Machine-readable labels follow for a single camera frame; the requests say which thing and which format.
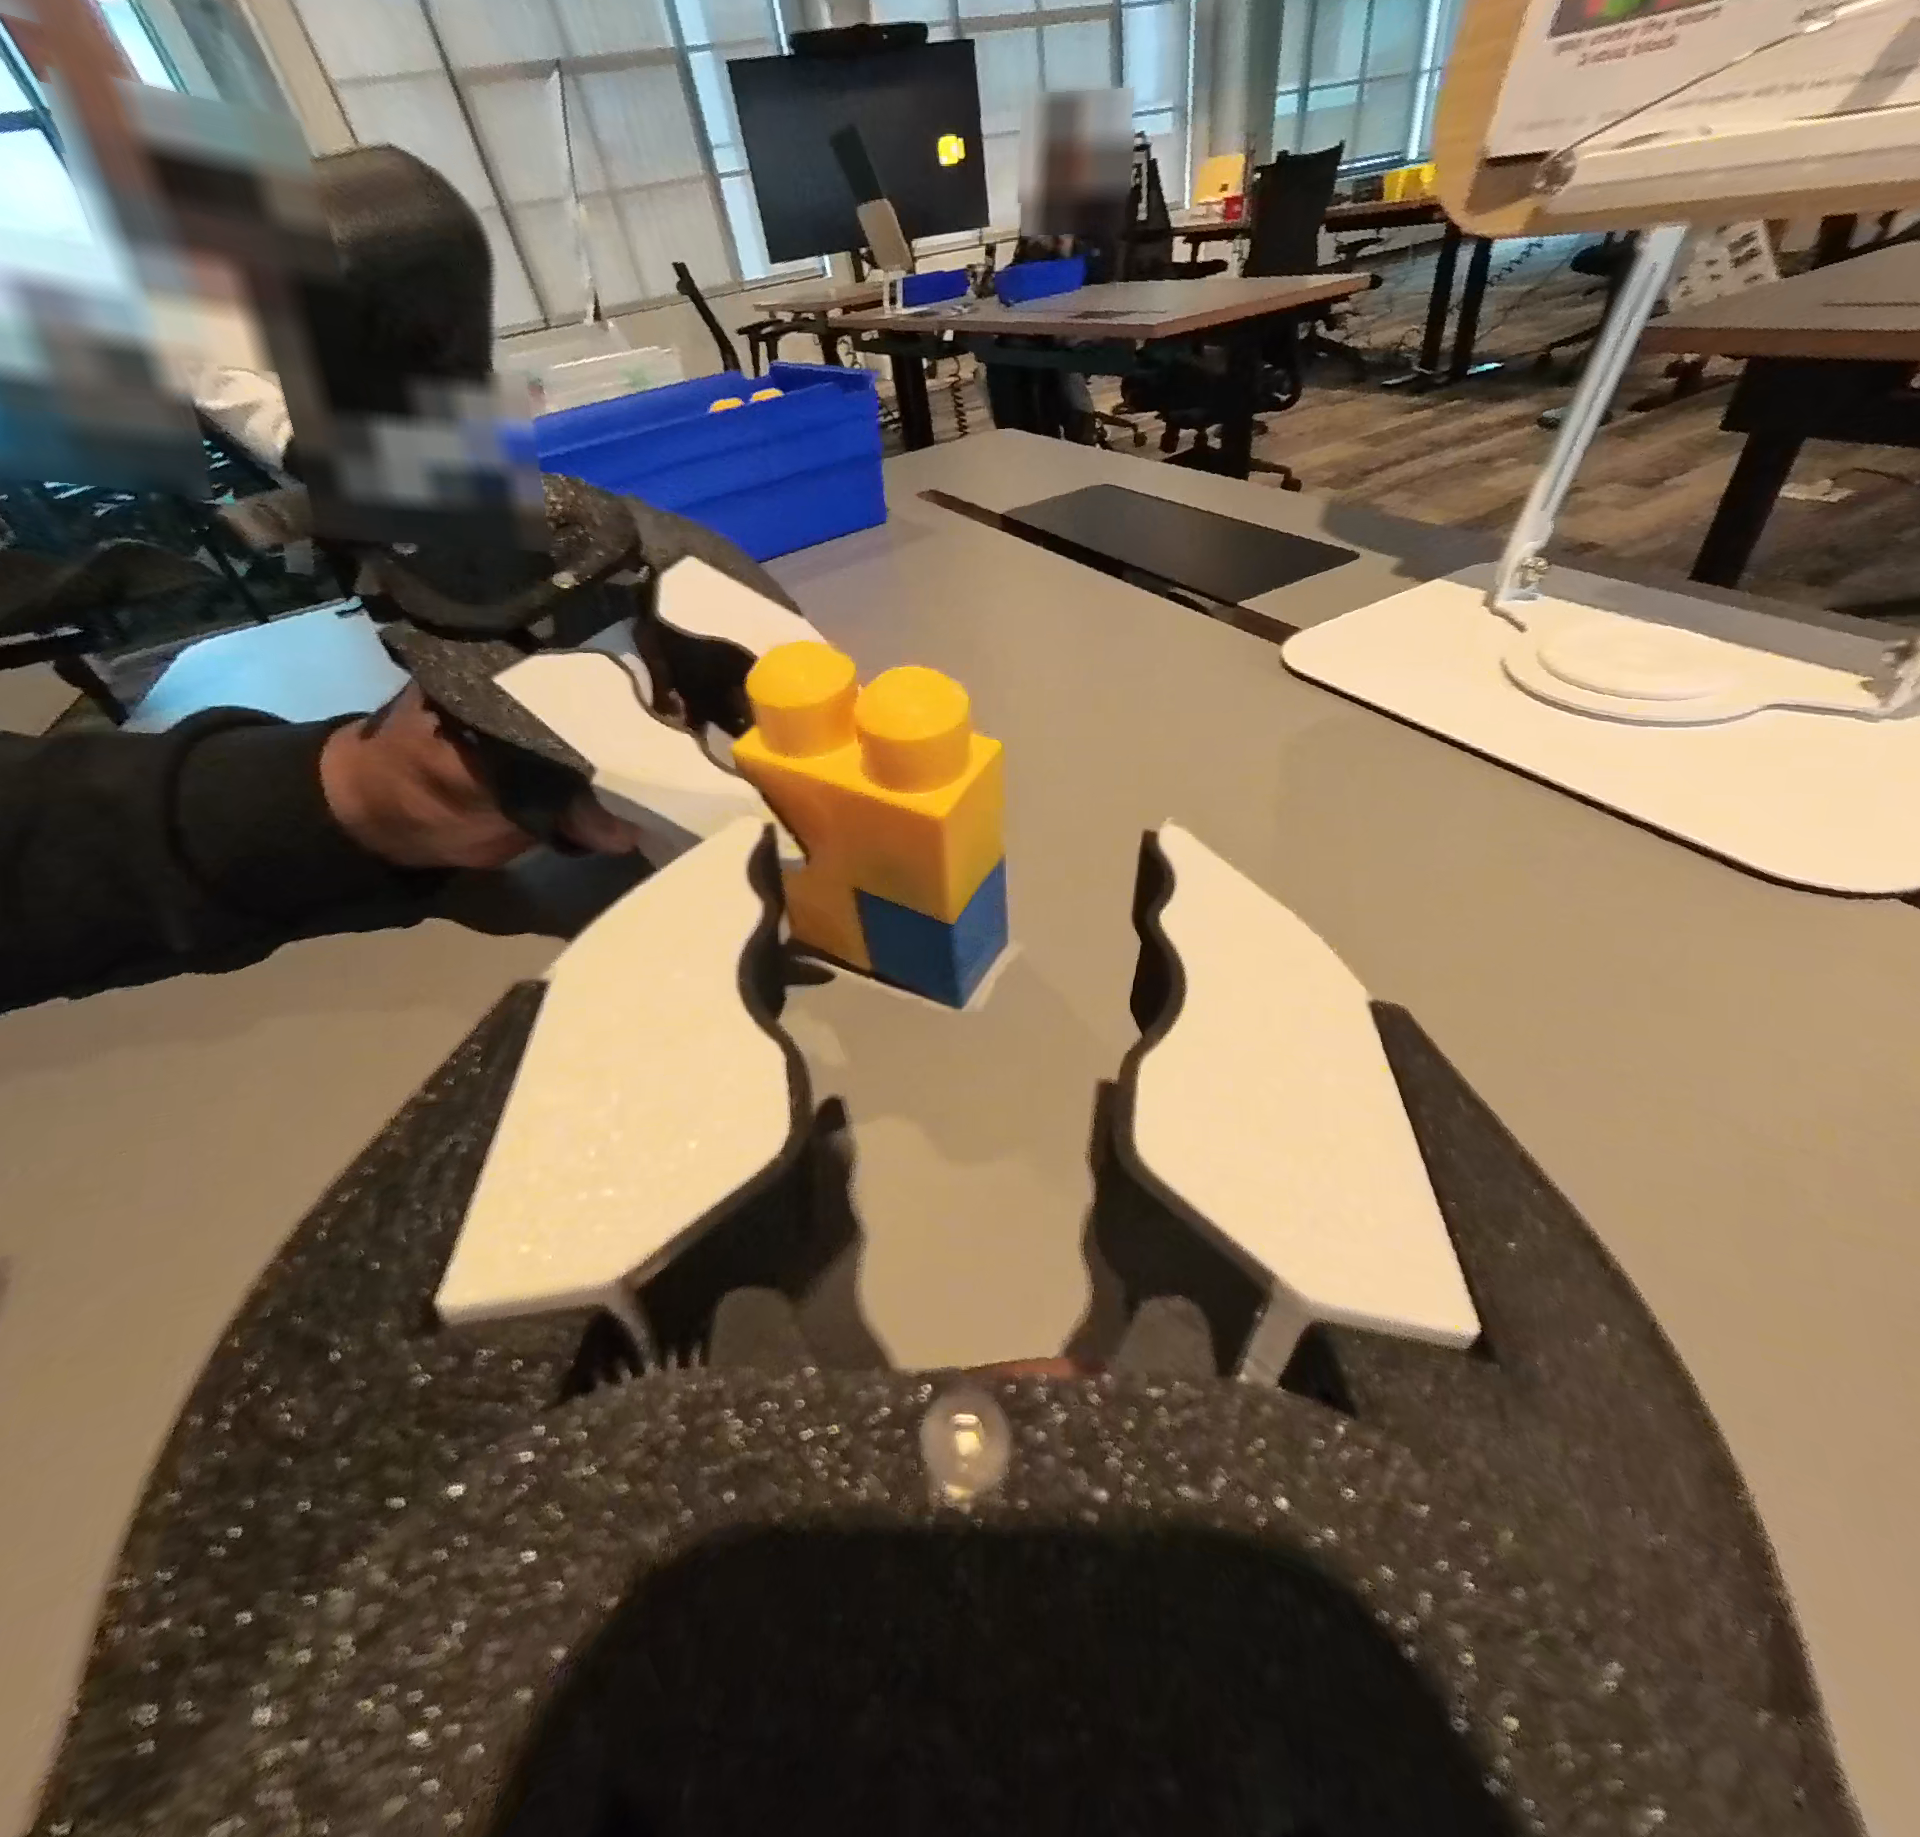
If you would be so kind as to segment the white rounded mat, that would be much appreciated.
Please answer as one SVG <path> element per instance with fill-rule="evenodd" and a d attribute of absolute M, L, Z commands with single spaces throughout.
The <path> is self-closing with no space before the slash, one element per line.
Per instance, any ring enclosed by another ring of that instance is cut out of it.
<path fill-rule="evenodd" d="M 1916 633 L 1472 563 L 1283 642 L 1301 680 L 1797 889 L 1918 889 Z"/>

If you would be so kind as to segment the white metal sign stand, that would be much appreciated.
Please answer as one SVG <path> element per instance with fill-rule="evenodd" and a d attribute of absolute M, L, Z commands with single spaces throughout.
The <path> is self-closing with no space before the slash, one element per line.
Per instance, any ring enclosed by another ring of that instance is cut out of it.
<path fill-rule="evenodd" d="M 1550 611 L 1543 627 L 1531 624 L 1531 608 L 1547 597 L 1547 545 L 1559 505 L 1610 409 L 1683 239 L 1679 225 L 1661 225 L 1636 239 L 1556 445 L 1484 590 L 1484 608 L 1510 627 L 1499 672 L 1512 703 L 1499 729 L 1514 733 L 1521 711 L 1631 731 L 1728 729 L 1772 711 L 1884 731 L 1916 729 L 1916 639 L 1888 648 L 1872 672 L 1843 688 L 1838 672 L 1668 594 L 1570 603 Z"/>

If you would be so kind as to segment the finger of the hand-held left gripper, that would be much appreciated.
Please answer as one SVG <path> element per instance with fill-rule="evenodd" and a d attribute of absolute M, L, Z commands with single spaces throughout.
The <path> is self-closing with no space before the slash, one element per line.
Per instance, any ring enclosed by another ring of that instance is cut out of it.
<path fill-rule="evenodd" d="M 634 641 L 655 710 L 728 740 L 752 729 L 747 674 L 756 662 L 783 645 L 825 642 L 760 576 L 743 581 L 696 552 L 664 563 L 643 585 Z"/>
<path fill-rule="evenodd" d="M 540 724 L 585 763 L 589 794 L 664 866 L 737 820 L 766 824 L 779 868 L 805 852 L 759 788 L 703 733 L 658 714 L 634 659 L 611 651 L 537 651 L 493 678 L 509 715 Z"/>

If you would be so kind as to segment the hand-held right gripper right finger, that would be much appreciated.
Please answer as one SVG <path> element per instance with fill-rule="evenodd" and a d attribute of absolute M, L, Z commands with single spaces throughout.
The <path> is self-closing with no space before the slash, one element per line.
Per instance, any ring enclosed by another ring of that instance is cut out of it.
<path fill-rule="evenodd" d="M 1278 1385 L 1313 1329 L 1470 1350 L 1482 1323 L 1368 989 L 1174 820 L 1139 838 L 1131 924 L 1101 1145 L 1251 1290 L 1227 1375 Z"/>

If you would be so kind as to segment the blue plastic bin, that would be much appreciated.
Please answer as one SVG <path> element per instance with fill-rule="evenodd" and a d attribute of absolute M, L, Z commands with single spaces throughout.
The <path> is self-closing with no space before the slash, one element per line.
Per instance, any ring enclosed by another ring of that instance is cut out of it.
<path fill-rule="evenodd" d="M 721 395 L 775 383 L 783 397 L 707 413 Z M 704 525 L 769 562 L 887 518 L 875 379 L 773 362 L 716 372 L 531 423 L 540 470 Z"/>

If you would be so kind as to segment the grey device on stand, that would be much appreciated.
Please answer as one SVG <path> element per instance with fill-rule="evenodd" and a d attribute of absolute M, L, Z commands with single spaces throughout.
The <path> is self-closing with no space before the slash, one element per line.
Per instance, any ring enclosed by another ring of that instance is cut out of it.
<path fill-rule="evenodd" d="M 854 200 L 854 221 L 880 281 L 880 308 L 901 313 L 908 281 L 914 276 L 914 247 L 900 222 L 898 207 L 878 184 L 875 164 L 856 125 L 849 121 L 830 130 L 829 149 Z"/>

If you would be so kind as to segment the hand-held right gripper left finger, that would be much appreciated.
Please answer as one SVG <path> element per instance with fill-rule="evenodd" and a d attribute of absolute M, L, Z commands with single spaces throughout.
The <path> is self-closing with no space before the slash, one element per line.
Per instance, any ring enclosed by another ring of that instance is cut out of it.
<path fill-rule="evenodd" d="M 846 1108 L 779 1014 L 773 829 L 723 824 L 550 962 L 434 1290 L 446 1329 L 583 1315 L 696 1361 L 737 1290 L 813 1296 L 856 1242 Z"/>

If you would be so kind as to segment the clear plastic container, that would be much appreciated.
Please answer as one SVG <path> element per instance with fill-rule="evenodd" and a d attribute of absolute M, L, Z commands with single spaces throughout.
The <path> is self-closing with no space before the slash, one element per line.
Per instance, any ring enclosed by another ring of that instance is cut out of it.
<path fill-rule="evenodd" d="M 631 344 L 606 328 L 508 339 L 495 370 L 504 395 L 522 400 L 528 416 L 583 409 L 684 377 L 674 346 Z"/>

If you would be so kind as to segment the brown wooden table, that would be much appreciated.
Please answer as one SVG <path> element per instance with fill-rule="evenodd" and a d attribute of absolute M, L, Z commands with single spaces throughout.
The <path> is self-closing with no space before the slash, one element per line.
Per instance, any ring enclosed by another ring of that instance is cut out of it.
<path fill-rule="evenodd" d="M 1101 283 L 1005 304 L 951 297 L 919 308 L 885 308 L 875 283 L 852 287 L 783 320 L 820 339 L 846 337 L 864 356 L 890 365 L 901 445 L 930 448 L 926 362 L 973 357 L 987 379 L 989 419 L 1000 433 L 1064 435 L 1048 423 L 1060 409 L 1064 372 L 1139 377 L 1180 372 L 1208 386 L 1213 436 L 1171 460 L 1232 480 L 1255 468 L 1255 416 L 1268 356 L 1313 313 L 1374 289 L 1368 269 L 1294 276 L 1206 276 L 1197 281 Z"/>

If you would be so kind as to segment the blue mega block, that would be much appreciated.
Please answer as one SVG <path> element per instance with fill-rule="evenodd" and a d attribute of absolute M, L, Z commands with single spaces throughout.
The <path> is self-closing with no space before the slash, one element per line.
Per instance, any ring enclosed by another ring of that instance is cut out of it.
<path fill-rule="evenodd" d="M 866 968 L 880 984 L 964 1010 L 1009 946 L 1005 860 L 981 879 L 947 921 L 854 889 Z"/>

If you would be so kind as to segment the person's left hand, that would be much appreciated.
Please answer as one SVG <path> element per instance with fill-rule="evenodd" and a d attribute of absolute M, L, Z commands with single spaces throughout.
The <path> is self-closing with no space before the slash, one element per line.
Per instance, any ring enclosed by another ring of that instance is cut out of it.
<path fill-rule="evenodd" d="M 380 710 L 333 726 L 319 756 L 324 805 L 370 858 L 402 868 L 499 868 L 537 842 L 578 852 L 629 852 L 636 827 L 591 794 L 540 836 L 511 820 L 470 745 L 406 688 Z"/>

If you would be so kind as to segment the black wall monitor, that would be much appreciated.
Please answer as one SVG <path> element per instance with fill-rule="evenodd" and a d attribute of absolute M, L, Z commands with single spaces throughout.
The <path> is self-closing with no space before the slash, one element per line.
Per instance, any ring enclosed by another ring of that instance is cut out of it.
<path fill-rule="evenodd" d="M 864 249 L 829 133 L 856 125 L 908 239 L 989 222 L 973 41 L 854 59 L 788 52 L 728 61 L 732 115 L 773 265 Z"/>

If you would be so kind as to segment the black office chair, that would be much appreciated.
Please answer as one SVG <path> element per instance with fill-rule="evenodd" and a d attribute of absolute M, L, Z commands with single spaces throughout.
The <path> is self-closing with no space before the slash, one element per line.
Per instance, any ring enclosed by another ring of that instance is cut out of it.
<path fill-rule="evenodd" d="M 1320 269 L 1322 221 L 1346 145 L 1278 149 L 1254 172 L 1245 196 L 1245 278 L 1299 278 Z"/>

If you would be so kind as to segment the dark wooden table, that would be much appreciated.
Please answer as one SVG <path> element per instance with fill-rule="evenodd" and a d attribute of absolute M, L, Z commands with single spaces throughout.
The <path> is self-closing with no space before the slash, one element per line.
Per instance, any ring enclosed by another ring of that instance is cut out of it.
<path fill-rule="evenodd" d="M 1662 314 L 1639 346 L 1740 362 L 1720 426 L 1741 448 L 1690 570 L 1733 590 L 1806 444 L 1918 445 L 1918 245 Z"/>

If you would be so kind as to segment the black desk mat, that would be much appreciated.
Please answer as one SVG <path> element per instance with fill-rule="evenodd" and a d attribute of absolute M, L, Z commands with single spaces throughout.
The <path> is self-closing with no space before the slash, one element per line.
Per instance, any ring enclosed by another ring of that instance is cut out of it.
<path fill-rule="evenodd" d="M 1322 538 L 1238 520 L 1112 483 L 1018 505 L 1005 511 L 1003 529 L 1101 574 L 1217 606 L 1243 606 L 1353 556 L 1346 546 Z"/>

